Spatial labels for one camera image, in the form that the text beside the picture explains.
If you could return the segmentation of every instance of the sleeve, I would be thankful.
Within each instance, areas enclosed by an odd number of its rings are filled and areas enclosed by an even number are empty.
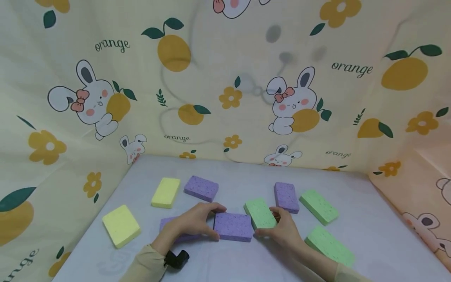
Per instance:
[[[371,282],[371,280],[342,264],[338,264],[334,282]]]
[[[165,271],[165,257],[146,245],[135,256],[120,282],[158,282]]]

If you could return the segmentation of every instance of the green sponge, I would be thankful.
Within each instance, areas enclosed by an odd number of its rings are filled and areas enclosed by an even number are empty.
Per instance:
[[[308,190],[299,198],[302,204],[324,225],[338,217],[338,211],[317,191]]]
[[[277,225],[272,212],[263,198],[247,201],[244,210],[252,218],[252,226],[257,228],[273,228]]]
[[[354,254],[320,225],[316,226],[305,238],[305,243],[312,249],[349,268],[354,264]]]

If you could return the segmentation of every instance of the sponge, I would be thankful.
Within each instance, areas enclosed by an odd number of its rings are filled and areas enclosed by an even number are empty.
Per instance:
[[[126,205],[122,205],[102,218],[114,246],[122,248],[141,234],[141,228]]]
[[[172,208],[179,185],[180,179],[163,177],[152,197],[151,205],[157,208]]]
[[[247,201],[244,210],[252,218],[252,226],[257,228],[273,228],[277,221],[263,198]]]
[[[349,268],[354,264],[354,254],[320,225],[316,226],[305,238],[305,243],[328,258]]]
[[[186,183],[184,192],[211,203],[218,190],[219,185],[217,183],[197,176],[192,176]]]
[[[299,212],[299,203],[296,198],[295,186],[290,183],[276,182],[274,185],[274,195],[276,206],[287,210],[290,213]]]
[[[250,242],[253,235],[251,217],[237,213],[216,213],[214,230],[223,240]]]
[[[176,217],[168,217],[168,218],[163,218],[160,221],[160,232],[163,230],[163,227],[170,222],[171,220],[173,220]],[[180,235],[176,240],[175,243],[180,243],[180,242],[185,242],[185,241],[191,241],[191,240],[196,240],[200,238],[200,235],[190,235],[190,234],[182,234]]]
[[[338,211],[326,201],[317,191],[308,190],[302,194],[299,201],[324,225],[338,217]]]

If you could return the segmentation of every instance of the left hand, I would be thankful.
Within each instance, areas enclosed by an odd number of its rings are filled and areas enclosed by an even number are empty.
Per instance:
[[[205,234],[219,240],[219,234],[207,225],[207,216],[210,212],[224,213],[226,210],[227,208],[219,203],[198,203],[171,223],[180,234]]]

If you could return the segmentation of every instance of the yellow sponge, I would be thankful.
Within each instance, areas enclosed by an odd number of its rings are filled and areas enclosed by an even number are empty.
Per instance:
[[[172,208],[179,186],[180,179],[163,177],[152,197],[151,205],[158,208]]]
[[[114,246],[122,248],[141,234],[141,228],[126,205],[122,205],[102,218]]]

